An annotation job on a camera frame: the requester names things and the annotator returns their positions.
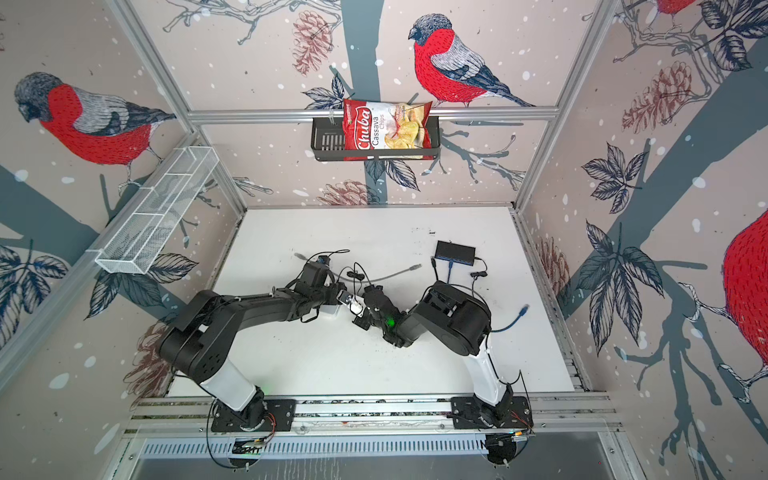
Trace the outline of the white small switch box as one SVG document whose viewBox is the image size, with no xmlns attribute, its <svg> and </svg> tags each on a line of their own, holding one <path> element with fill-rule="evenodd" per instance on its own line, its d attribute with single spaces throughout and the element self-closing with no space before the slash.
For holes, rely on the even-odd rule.
<svg viewBox="0 0 768 480">
<path fill-rule="evenodd" d="M 321 317 L 335 318 L 341 311 L 340 305 L 322 305 L 319 308 L 319 315 Z"/>
</svg>

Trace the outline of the black network switch box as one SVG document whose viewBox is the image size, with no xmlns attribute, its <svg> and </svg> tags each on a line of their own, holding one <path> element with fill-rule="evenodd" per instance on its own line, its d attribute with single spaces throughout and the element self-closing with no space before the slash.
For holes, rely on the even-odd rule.
<svg viewBox="0 0 768 480">
<path fill-rule="evenodd" d="M 472 266 L 476 259 L 476 248 L 447 241 L 438 241 L 434 257 L 449 263 Z"/>
</svg>

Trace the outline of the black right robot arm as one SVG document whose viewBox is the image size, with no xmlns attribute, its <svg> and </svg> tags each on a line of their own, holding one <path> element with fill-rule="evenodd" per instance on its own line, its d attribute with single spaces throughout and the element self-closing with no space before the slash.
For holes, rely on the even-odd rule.
<svg viewBox="0 0 768 480">
<path fill-rule="evenodd" d="M 338 300 L 355 316 L 355 325 L 364 330 L 379 328 L 383 339 L 397 348 L 407 348 L 429 333 L 463 357 L 473 396 L 469 406 L 458 407 L 453 416 L 478 427 L 496 425 L 496 407 L 506 388 L 494 372 L 484 346 L 491 333 L 491 313 L 482 302 L 442 281 L 428 287 L 421 300 L 406 312 L 392 303 L 380 285 L 367 286 L 361 297 L 341 292 Z"/>
</svg>

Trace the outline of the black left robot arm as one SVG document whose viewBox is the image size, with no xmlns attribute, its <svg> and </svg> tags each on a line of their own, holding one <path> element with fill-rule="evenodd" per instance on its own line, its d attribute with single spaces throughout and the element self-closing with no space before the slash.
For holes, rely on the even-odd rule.
<svg viewBox="0 0 768 480">
<path fill-rule="evenodd" d="M 243 429 L 255 429 L 269 412 L 263 390 L 229 359 L 237 334 L 268 323 L 318 316 L 321 307 L 337 303 L 343 289 L 330 270 L 330 256 L 322 254 L 306 261 L 286 286 L 268 294 L 229 296 L 200 291 L 168 327 L 157 353 L 227 408 Z"/>
</svg>

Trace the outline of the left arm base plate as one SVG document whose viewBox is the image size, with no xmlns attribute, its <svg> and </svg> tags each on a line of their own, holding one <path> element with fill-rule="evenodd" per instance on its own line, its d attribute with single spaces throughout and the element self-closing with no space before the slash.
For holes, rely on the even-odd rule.
<svg viewBox="0 0 768 480">
<path fill-rule="evenodd" d="M 296 406 L 294 399 L 261 399 L 238 412 L 216 400 L 210 429 L 214 433 L 287 432 L 292 428 Z"/>
</svg>

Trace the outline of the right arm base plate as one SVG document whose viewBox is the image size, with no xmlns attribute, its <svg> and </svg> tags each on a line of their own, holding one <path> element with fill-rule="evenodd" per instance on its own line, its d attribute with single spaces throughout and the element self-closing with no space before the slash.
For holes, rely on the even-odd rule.
<svg viewBox="0 0 768 480">
<path fill-rule="evenodd" d="M 523 396 L 502 399 L 496 406 L 489 406 L 474 396 L 453 397 L 448 417 L 456 430 L 528 430 L 534 425 L 530 403 Z"/>
</svg>

